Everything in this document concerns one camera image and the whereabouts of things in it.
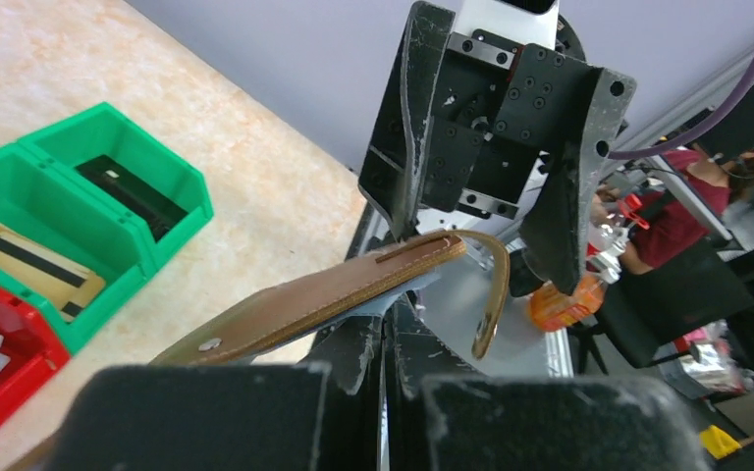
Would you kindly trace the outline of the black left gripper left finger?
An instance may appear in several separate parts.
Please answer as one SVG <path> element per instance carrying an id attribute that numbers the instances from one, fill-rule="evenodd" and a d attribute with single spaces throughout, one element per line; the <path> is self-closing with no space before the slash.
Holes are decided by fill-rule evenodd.
<path id="1" fill-rule="evenodd" d="M 82 388 L 47 470 L 313 470 L 323 363 L 105 369 Z"/>

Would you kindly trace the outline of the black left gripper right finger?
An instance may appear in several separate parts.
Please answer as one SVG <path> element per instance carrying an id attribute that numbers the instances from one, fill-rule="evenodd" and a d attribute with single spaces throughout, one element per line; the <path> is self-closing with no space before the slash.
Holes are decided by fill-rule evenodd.
<path id="1" fill-rule="evenodd" d="M 432 376 L 421 470 L 710 470 L 683 404 L 646 377 Z"/>

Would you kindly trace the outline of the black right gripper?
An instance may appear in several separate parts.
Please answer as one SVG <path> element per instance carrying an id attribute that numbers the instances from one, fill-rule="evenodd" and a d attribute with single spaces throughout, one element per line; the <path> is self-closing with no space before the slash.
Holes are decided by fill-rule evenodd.
<path id="1" fill-rule="evenodd" d="M 591 196 L 637 80 L 484 29 L 450 37 L 454 17 L 411 5 L 360 190 L 406 239 L 421 199 L 444 212 L 514 217 L 534 165 L 550 154 L 519 235 L 539 275 L 571 294 L 585 270 Z"/>

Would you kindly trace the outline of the brown leather card holder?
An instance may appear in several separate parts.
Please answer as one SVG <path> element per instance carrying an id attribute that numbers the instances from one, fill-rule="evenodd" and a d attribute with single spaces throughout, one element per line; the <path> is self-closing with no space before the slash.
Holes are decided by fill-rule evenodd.
<path id="1" fill-rule="evenodd" d="M 492 285 L 471 347 L 482 358 L 508 297 L 510 256 L 491 235 L 439 230 L 265 288 L 145 366 L 327 364 L 330 382 L 316 428 L 313 470 L 376 470 L 382 456 L 384 315 L 408 291 L 432 284 L 439 269 L 460 259 L 472 241 L 492 256 Z M 47 470 L 59 430 L 17 459 L 14 468 Z"/>

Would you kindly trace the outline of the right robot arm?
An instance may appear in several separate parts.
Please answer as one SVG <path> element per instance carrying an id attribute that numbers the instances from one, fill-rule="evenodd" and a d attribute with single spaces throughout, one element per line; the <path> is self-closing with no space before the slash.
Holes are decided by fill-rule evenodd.
<path id="1" fill-rule="evenodd" d="M 397 238 L 418 212 L 517 221 L 536 273 L 572 293 L 592 192 L 635 81 L 590 64 L 555 1 L 410 7 L 358 185 Z"/>

